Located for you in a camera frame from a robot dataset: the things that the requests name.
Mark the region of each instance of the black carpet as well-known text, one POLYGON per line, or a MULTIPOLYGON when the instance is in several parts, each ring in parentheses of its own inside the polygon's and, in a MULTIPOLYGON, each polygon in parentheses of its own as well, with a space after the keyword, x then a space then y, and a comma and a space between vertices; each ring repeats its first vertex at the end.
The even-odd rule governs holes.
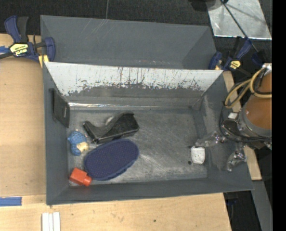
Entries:
MULTIPOLYGON (((273 33, 273 0, 259 0, 266 23, 273 33)), ((116 20, 146 21, 172 24, 209 26, 207 7, 202 0, 0 0, 0 32, 5 32, 4 20, 11 15, 29 16, 28 34, 40 34, 41 14, 106 18, 116 20)), ((214 38, 216 49, 225 53, 234 46, 233 38, 214 38)), ((265 61, 272 62, 272 43, 253 41, 258 50, 264 50, 265 61)), ((254 73, 255 67, 249 66, 254 73)), ((242 76, 234 75, 238 81, 242 76)), ((238 193, 232 228, 236 230, 260 230, 249 193, 238 193)))

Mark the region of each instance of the plastic toy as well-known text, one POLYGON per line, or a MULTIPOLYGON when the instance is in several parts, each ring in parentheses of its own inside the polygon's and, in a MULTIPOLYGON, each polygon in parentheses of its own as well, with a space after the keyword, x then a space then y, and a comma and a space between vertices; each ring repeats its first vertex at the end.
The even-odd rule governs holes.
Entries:
POLYGON ((86 172, 81 169, 78 169, 77 167, 74 168, 74 170, 72 171, 69 180, 80 186, 89 186, 92 181, 91 177, 87 176, 86 172))
POLYGON ((89 144, 86 141, 86 137, 79 131, 73 131, 69 137, 68 141, 70 142, 70 151, 73 155, 79 156, 81 152, 89 149, 89 144))

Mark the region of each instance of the wooden board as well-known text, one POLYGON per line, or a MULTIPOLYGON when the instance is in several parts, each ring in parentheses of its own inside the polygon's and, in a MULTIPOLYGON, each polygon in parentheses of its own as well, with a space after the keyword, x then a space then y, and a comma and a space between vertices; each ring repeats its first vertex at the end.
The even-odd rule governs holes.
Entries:
POLYGON ((44 202, 45 196, 26 196, 21 207, 0 208, 0 230, 39 231, 41 214, 56 211, 61 215, 61 231, 231 230, 221 193, 54 206, 35 201, 44 202))
MULTIPOLYGON (((226 88, 229 91, 232 88, 232 86, 234 85, 232 73, 230 71, 226 71, 223 73, 223 76, 225 79, 226 88)), ((237 92, 235 92, 231 96, 230 100, 234 100, 236 97, 237 97, 237 92)), ((232 109, 234 112, 238 112, 240 110, 240 108, 241 108, 241 105, 238 102, 232 109)), ((252 150, 250 147, 246 146, 244 148, 244 151, 245 151, 245 155, 248 157, 247 164, 248 164, 249 172, 251 175, 251 179, 252 180, 262 180, 262 175, 260 173, 258 160, 257 160, 257 157, 255 155, 254 150, 252 150)))
MULTIPOLYGON (((0 35, 11 45, 9 35, 0 35)), ((42 69, 34 61, 0 61, 0 196, 45 194, 42 69)))

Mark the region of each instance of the gray bin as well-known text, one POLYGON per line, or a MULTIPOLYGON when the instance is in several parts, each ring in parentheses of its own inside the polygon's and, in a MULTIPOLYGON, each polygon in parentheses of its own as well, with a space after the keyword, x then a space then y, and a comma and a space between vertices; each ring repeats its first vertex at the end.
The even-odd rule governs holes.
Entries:
MULTIPOLYGON (((197 139, 216 129, 222 102, 227 95, 221 71, 206 70, 206 67, 203 67, 203 62, 207 62, 206 56, 195 55, 196 62, 200 64, 193 64, 190 69, 190 65, 183 65, 185 61, 182 59, 185 55, 189 59, 192 57, 189 52, 193 47, 188 47, 188 52, 183 52, 185 48, 180 51, 180 54, 183 52, 183 56, 176 57, 176 61, 164 61, 166 57, 169 59, 172 49, 161 49, 159 51, 161 56, 152 51, 146 55, 150 47, 145 44, 135 56, 136 59, 142 59, 142 56, 148 59, 145 64, 142 64, 127 56, 125 49, 120 52, 124 54, 123 58, 119 58, 119 55, 101 55, 100 52, 93 55, 92 51, 88 54, 89 51, 81 46, 82 42, 75 40, 74 37, 71 47, 83 57, 76 57, 72 51, 69 54, 71 57, 67 59, 66 52, 71 50, 68 46, 63 48, 62 42, 68 41, 69 38, 65 33, 57 33, 54 18, 42 17, 42 36, 54 38, 57 46, 56 59, 64 62, 45 63, 43 68, 47 204, 169 197, 252 189, 246 164, 234 168, 232 173, 224 170, 228 156, 236 148, 233 142, 207 149, 207 157, 203 165, 191 163, 190 147, 197 139), (169 62, 174 62, 173 66, 168 66, 169 62), (69 105, 69 128, 52 118, 53 103, 50 89, 55 89, 69 105), (68 181, 70 173, 74 167, 84 169, 83 160, 86 153, 73 156, 67 141, 68 135, 75 129, 84 133, 82 124, 85 120, 102 126, 110 116, 126 110, 134 112, 134 117, 140 126, 140 130, 129 137, 139 147, 138 160, 124 174, 109 181, 93 181, 89 187, 71 184, 68 181)), ((90 34, 93 34, 92 31, 99 32, 103 25, 106 25, 102 22, 102 26, 93 29, 89 26, 93 24, 94 19, 69 20, 58 17, 57 21, 59 20, 63 20, 62 24, 58 24, 60 28, 68 28, 68 24, 78 23, 81 27, 79 32, 74 29, 73 31, 79 35, 88 34, 85 32, 87 30, 90 34)), ((144 27, 168 26, 137 22, 134 25, 134 30, 139 28, 139 31, 145 32, 148 30, 144 30, 144 27)), ((175 28, 176 33, 189 33, 186 31, 193 30, 193 27, 196 26, 184 28, 171 25, 169 30, 175 28)), ((204 44, 212 45, 213 49, 208 52, 212 54, 214 46, 211 37, 209 41, 209 28, 193 32, 194 34, 208 32, 205 40, 202 41, 204 44)), ((103 36, 102 39, 104 42, 97 41, 101 47, 105 43, 109 44, 108 37, 103 36)), ((133 45, 132 40, 135 41, 132 37, 127 39, 130 42, 129 45, 133 45)), ((177 40, 176 45, 179 46, 183 45, 183 40, 186 41, 184 45, 190 45, 185 38, 178 41, 178 37, 175 37, 174 40, 177 40)), ((197 41, 194 43, 195 47, 200 48, 197 41)), ((110 45, 112 51, 119 46, 116 42, 114 44, 110 45)), ((167 44, 160 43, 159 47, 166 46, 167 44)), ((91 149, 96 147, 91 141, 89 142, 91 149)))

